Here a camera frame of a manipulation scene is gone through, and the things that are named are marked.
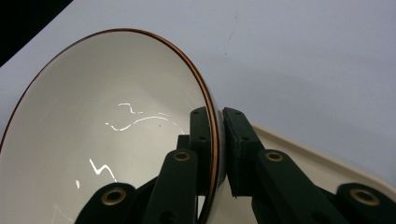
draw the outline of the metal rivet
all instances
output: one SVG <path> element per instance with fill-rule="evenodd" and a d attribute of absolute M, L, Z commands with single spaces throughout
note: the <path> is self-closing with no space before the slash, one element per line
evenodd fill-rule
<path fill-rule="evenodd" d="M 369 206 L 379 206 L 380 201 L 372 192 L 365 189 L 352 189 L 350 196 L 356 201 L 369 205 Z"/>
<path fill-rule="evenodd" d="M 267 152 L 265 153 L 265 158 L 268 161 L 283 161 L 283 156 L 277 152 Z"/>
<path fill-rule="evenodd" d="M 126 197 L 126 191 L 122 188 L 109 189 L 102 195 L 102 203 L 105 205 L 115 205 L 122 202 Z"/>
<path fill-rule="evenodd" d="M 177 152 L 174 154 L 175 161 L 187 161 L 190 157 L 190 154 L 187 152 Z"/>

